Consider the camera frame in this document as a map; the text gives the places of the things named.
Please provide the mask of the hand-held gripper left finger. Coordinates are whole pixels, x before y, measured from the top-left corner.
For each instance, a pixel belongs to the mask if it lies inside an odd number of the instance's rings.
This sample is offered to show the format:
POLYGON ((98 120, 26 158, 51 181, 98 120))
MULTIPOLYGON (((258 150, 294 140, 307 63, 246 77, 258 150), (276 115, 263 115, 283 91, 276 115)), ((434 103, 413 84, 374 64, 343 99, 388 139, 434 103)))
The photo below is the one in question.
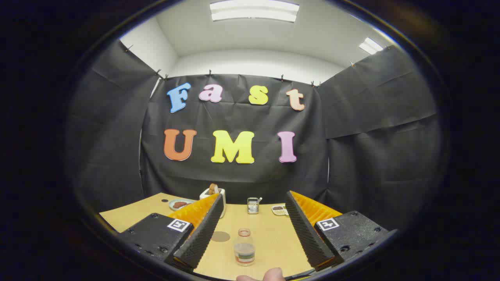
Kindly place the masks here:
POLYGON ((209 245, 223 207, 223 196, 212 194, 167 216, 151 213, 118 237, 149 259, 193 271, 209 245))

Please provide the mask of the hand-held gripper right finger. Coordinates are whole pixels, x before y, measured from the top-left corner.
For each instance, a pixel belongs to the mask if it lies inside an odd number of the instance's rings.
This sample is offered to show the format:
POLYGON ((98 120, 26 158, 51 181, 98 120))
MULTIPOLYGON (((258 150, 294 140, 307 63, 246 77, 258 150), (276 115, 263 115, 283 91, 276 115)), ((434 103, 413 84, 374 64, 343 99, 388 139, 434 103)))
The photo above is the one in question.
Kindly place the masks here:
POLYGON ((316 271, 358 258, 393 235, 357 210, 340 213, 294 191, 286 194, 285 205, 307 261, 316 271))

